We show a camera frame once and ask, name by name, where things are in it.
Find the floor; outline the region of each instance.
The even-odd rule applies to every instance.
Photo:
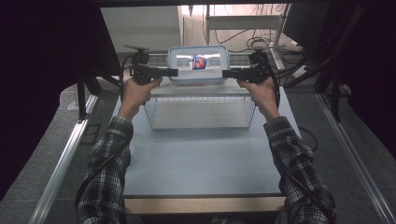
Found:
[[[233,14],[230,7],[222,7],[225,13]],[[244,13],[251,14],[257,11],[265,11],[266,7],[248,7]],[[193,15],[190,21],[202,26],[202,14]],[[238,32],[218,32],[218,40],[222,42]],[[224,44],[228,49],[240,50],[246,47],[249,38],[255,35],[269,35],[269,31],[249,31],[238,35]],[[185,45],[202,45],[204,38],[202,33],[191,33],[190,37],[185,36]],[[284,35],[281,36],[280,45],[287,49],[300,50],[300,47],[291,44],[291,41]],[[300,55],[285,53],[284,63],[287,68],[293,67]],[[378,211],[378,205],[385,205],[389,211],[395,215],[396,211],[396,161],[389,155],[381,142],[373,133],[361,122],[347,104],[347,96],[340,100],[341,131],[345,132],[348,139],[343,139],[337,134],[336,127],[332,124],[331,118],[323,110],[319,96],[313,92],[313,84],[318,75],[309,78],[299,85],[287,89],[288,99],[299,126],[309,130],[318,141],[318,149],[315,152],[315,165],[322,174],[326,184],[332,190],[336,203],[339,223],[395,223],[394,218],[385,220],[383,214]],[[280,83],[292,77],[282,77]],[[108,120],[105,111],[112,111],[111,106],[117,99],[118,91],[113,85],[99,79],[104,89],[96,106],[101,106],[104,112],[93,111],[93,119]],[[37,205],[41,202],[42,195],[51,178],[52,172],[56,170],[56,165],[62,157],[67,141],[77,126],[78,110],[73,106],[77,101],[77,87],[71,86],[64,90],[60,98],[61,106],[55,115],[46,134],[36,148],[32,158],[22,170],[18,179],[14,182],[5,199],[0,202],[0,222],[1,223],[28,223],[35,220],[34,213]],[[302,132],[303,139],[314,145],[315,140],[311,134]],[[80,168],[88,156],[91,139],[86,136],[79,151],[71,161],[70,168],[65,174],[64,182],[55,191],[56,198],[49,202],[49,211],[43,214],[41,222],[32,223],[70,223],[75,222],[74,210],[71,206],[75,189],[79,183],[73,181],[74,176],[81,176],[84,170]],[[351,157],[351,149],[345,145],[352,145],[358,157]],[[281,223],[286,223],[284,214]],[[137,221],[137,217],[130,217],[130,222]]]

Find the red and blue object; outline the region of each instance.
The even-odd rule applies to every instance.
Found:
[[[201,54],[191,56],[190,57],[190,68],[192,70],[205,69],[206,68],[206,58]]]

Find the table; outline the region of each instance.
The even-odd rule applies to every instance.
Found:
[[[227,82],[237,85],[233,79]],[[119,108],[120,100],[114,115]],[[279,111],[299,133],[283,88]],[[131,147],[136,162],[128,167],[125,176],[126,212],[283,210],[285,198],[278,188],[280,176],[262,127],[264,122],[256,108],[248,130],[152,131],[141,106],[133,119]]]

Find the hand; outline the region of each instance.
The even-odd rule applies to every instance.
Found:
[[[149,100],[151,90],[158,87],[162,81],[163,79],[160,77],[152,80],[147,85],[140,86],[133,78],[126,80],[119,116],[132,120],[139,112],[139,106]]]
[[[251,100],[259,107],[260,112],[268,120],[280,117],[276,106],[276,89],[274,81],[268,77],[261,84],[237,80],[239,87],[246,88]]]

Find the person's left hand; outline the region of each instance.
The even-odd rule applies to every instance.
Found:
[[[149,100],[151,90],[158,87],[162,81],[163,79],[160,77],[152,80],[147,85],[140,86],[133,78],[129,78],[125,82],[119,116],[132,120],[137,112],[139,112],[139,106]]]

